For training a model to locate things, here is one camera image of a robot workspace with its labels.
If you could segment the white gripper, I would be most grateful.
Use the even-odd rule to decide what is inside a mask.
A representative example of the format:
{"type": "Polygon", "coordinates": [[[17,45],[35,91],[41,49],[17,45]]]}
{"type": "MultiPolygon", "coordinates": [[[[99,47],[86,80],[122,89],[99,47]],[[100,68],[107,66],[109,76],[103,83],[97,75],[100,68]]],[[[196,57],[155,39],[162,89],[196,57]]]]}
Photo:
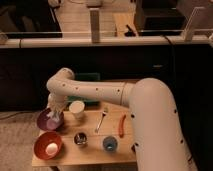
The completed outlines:
{"type": "Polygon", "coordinates": [[[64,96],[50,94],[48,96],[48,107],[52,111],[62,111],[66,107],[66,98],[64,96]]]}

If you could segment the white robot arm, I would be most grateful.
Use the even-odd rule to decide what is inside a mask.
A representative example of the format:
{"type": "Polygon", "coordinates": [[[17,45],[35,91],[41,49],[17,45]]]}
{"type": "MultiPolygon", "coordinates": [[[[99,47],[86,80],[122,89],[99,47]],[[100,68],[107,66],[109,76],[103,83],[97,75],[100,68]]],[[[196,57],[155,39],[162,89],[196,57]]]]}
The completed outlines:
{"type": "Polygon", "coordinates": [[[136,83],[82,82],[68,68],[46,83],[48,100],[59,107],[68,96],[127,107],[131,114],[138,171],[189,171],[187,146],[169,87],[159,79],[136,83]]]}

